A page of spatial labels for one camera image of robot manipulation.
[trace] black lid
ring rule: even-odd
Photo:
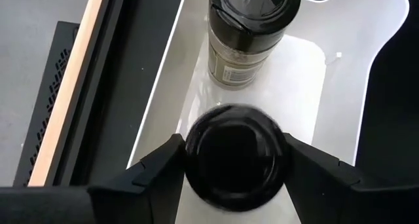
[[[209,23],[221,42],[244,52],[273,47],[301,0],[209,0]]]
[[[244,105],[212,109],[186,140],[185,174],[196,194],[228,211],[258,208],[283,185],[287,142],[270,117]]]

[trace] vent grille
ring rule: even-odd
[[[42,140],[45,135],[46,127],[48,126],[48,122],[51,116],[52,109],[54,108],[55,100],[57,98],[58,91],[60,89],[60,85],[64,76],[65,68],[67,67],[68,59],[70,57],[71,50],[69,49],[63,49],[60,53],[60,58],[55,63],[56,73],[54,75],[54,78],[49,85],[49,94],[48,97],[48,103],[45,106],[45,110],[47,112],[46,118],[42,121],[42,123],[39,125],[40,129],[37,132],[37,144],[35,145],[36,151],[34,154],[29,158],[29,161],[32,165],[32,169],[29,171],[29,174],[27,175],[26,182],[23,184],[24,187],[27,187],[29,183],[29,179],[31,178],[33,167],[35,166],[35,162],[38,157],[39,149],[41,148]]]

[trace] wooden strip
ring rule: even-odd
[[[102,0],[88,0],[28,186],[45,185]]]

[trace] white tray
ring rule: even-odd
[[[250,103],[284,132],[354,164],[370,68],[401,27],[407,0],[302,0],[255,82],[240,91],[208,76],[208,0],[182,0],[128,167],[221,103]],[[177,223],[299,223],[284,187],[245,214],[216,210],[185,180]]]

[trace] gray surface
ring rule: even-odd
[[[0,0],[0,186],[12,185],[58,20],[87,0]]]

